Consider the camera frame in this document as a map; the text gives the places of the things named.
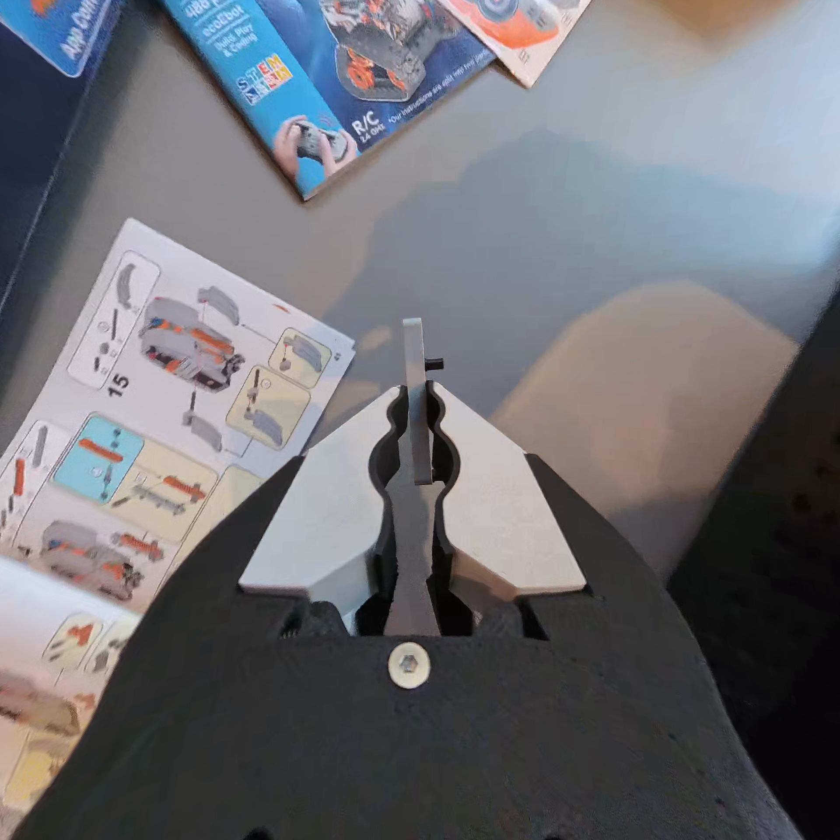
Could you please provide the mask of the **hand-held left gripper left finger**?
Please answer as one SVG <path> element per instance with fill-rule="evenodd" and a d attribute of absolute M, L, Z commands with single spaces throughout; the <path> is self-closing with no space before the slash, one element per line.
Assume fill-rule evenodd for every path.
<path fill-rule="evenodd" d="M 394 386 L 303 456 L 238 580 L 250 594 L 327 602 L 353 635 L 384 633 L 398 576 L 393 505 L 408 396 Z"/>

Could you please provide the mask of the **orange and grey sticker sheet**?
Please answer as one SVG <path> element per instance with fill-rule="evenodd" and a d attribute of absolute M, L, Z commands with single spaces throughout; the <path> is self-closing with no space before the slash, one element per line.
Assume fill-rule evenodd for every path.
<path fill-rule="evenodd" d="M 443 1 L 525 87 L 532 88 L 589 1 Z"/>

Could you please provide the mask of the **blue cover manual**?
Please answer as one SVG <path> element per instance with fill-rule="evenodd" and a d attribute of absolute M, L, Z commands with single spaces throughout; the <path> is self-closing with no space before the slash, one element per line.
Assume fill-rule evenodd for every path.
<path fill-rule="evenodd" d="M 441 2 L 161 5 L 304 201 L 494 58 Z"/>

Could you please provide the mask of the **grey desk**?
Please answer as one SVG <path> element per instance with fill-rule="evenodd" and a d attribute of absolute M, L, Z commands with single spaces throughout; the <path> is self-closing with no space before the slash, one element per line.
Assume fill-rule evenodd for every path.
<path fill-rule="evenodd" d="M 2 447 L 134 217 L 357 342 L 317 442 L 403 380 L 539 454 L 667 579 L 837 283 L 838 2 L 593 2 L 298 201 L 129 2 L 3 311 Z"/>

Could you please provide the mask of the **blue robot kit box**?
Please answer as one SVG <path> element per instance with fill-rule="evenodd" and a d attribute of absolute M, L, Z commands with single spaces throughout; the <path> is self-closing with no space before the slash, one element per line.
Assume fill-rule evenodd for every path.
<path fill-rule="evenodd" d="M 1 304 L 125 2 L 1 2 Z"/>

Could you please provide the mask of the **white instruction booklet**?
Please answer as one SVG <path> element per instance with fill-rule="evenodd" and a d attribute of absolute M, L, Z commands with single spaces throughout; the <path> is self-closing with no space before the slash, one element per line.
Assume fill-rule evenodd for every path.
<path fill-rule="evenodd" d="M 2 454 L 2 838 L 57 776 L 141 616 L 305 447 L 340 332 L 127 219 Z"/>

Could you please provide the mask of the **light grey toy beam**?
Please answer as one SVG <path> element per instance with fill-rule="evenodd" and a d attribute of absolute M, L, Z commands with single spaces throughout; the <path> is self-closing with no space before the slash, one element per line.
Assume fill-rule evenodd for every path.
<path fill-rule="evenodd" d="M 427 374 L 442 371 L 445 360 L 426 356 L 421 318 L 405 318 L 402 327 L 408 400 L 407 431 L 413 479 L 417 486 L 429 486 L 434 482 L 434 470 L 433 445 L 427 418 Z"/>

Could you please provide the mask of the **black mesh office chair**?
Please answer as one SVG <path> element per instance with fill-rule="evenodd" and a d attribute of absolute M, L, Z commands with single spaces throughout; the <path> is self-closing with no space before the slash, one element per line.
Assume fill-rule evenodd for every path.
<path fill-rule="evenodd" d="M 667 588 L 776 799 L 804 838 L 838 838 L 837 293 Z"/>

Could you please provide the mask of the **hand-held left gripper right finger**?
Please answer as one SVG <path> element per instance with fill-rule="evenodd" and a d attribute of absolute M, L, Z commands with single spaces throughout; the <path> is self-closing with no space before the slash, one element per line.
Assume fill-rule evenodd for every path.
<path fill-rule="evenodd" d="M 443 636 L 469 636 L 489 614 L 587 586 L 518 444 L 435 381 L 427 382 L 434 479 L 427 588 Z"/>

